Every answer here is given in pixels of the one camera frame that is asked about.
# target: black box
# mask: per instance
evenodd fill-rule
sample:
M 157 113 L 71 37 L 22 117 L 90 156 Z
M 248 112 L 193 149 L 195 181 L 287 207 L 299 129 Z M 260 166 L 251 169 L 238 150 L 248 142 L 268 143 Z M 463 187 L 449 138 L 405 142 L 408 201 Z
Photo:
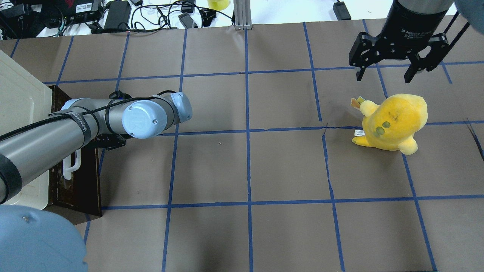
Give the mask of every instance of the black box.
M 351 20 L 351 15 L 349 15 L 349 11 L 344 2 L 334 3 L 333 10 L 334 14 L 336 14 L 336 18 L 338 18 L 338 21 Z
M 56 28 L 62 23 L 61 13 L 69 24 L 99 20 L 103 11 L 101 0 L 53 0 L 51 4 L 43 4 L 40 13 L 46 27 Z
M 128 1 L 110 2 L 104 29 L 126 30 L 130 13 L 131 5 Z

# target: yellow object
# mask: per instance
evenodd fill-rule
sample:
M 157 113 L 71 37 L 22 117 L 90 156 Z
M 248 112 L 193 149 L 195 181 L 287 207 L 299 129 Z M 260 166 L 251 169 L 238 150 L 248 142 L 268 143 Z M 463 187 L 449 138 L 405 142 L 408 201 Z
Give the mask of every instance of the yellow object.
M 380 106 L 361 97 L 351 100 L 352 106 L 356 106 L 358 100 L 362 101 L 359 110 L 364 115 L 365 132 L 365 136 L 354 137 L 353 143 L 383 150 L 400 150 L 405 155 L 417 151 L 418 146 L 413 135 L 424 127 L 428 118 L 427 103 L 422 97 L 396 94 L 387 98 Z
M 208 0 L 209 8 L 222 11 L 228 7 L 229 0 Z

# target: power adapter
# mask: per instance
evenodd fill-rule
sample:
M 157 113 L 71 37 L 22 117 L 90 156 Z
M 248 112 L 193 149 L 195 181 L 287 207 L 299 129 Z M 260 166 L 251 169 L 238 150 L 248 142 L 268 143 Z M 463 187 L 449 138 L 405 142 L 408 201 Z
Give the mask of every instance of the power adapter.
M 184 2 L 186 2 L 186 3 L 182 4 L 181 12 L 182 13 L 193 13 L 195 0 L 186 0 Z
M 349 11 L 346 8 L 346 5 L 344 2 L 338 1 L 334 3 L 333 11 L 334 11 L 334 14 L 336 15 L 336 18 L 338 18 L 338 21 L 351 20 L 351 15 L 349 15 Z
M 140 6 L 143 4 L 143 0 L 130 0 L 135 6 Z
M 108 6 L 104 29 L 126 30 L 129 14 L 131 13 L 131 6 L 128 1 L 111 1 L 108 3 Z

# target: metal post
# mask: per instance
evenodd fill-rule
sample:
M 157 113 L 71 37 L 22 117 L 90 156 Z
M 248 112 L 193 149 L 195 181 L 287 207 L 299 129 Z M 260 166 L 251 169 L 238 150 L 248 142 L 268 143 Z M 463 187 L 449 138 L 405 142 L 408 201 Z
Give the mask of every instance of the metal post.
M 234 0 L 235 30 L 252 29 L 250 0 Z

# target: blue joint cap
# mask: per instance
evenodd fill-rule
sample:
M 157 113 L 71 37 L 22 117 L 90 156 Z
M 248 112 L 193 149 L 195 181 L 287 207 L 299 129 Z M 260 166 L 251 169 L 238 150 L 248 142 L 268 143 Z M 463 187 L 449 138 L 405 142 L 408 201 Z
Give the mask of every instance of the blue joint cap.
M 165 110 L 149 100 L 136 101 L 123 112 L 122 126 L 134 138 L 147 139 L 160 134 L 166 127 Z
M 178 117 L 180 118 L 180 123 L 188 121 L 192 118 L 192 115 L 193 115 L 192 105 L 190 104 L 188 97 L 184 93 L 182 92 L 172 93 L 171 100 L 173 101 L 173 104 L 177 108 Z

